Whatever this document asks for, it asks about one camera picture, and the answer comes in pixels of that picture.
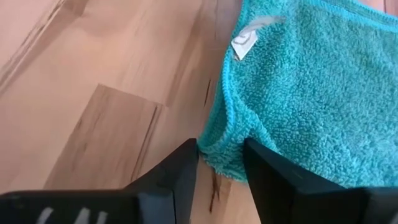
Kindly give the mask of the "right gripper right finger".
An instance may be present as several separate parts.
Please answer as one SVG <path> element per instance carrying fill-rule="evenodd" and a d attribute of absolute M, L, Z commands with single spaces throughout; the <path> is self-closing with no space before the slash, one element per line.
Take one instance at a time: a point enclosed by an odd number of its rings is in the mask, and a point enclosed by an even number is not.
<path fill-rule="evenodd" d="M 344 188 L 254 139 L 244 169 L 261 223 L 397 223 L 397 188 Z"/>

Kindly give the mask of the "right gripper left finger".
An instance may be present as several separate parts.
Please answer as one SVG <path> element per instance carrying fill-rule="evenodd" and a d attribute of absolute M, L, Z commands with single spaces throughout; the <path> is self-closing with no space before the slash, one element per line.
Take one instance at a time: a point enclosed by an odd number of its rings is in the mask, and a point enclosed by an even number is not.
<path fill-rule="evenodd" d="M 149 172 L 116 190 L 26 190 L 1 195 L 7 223 L 189 223 L 198 165 L 188 139 Z"/>

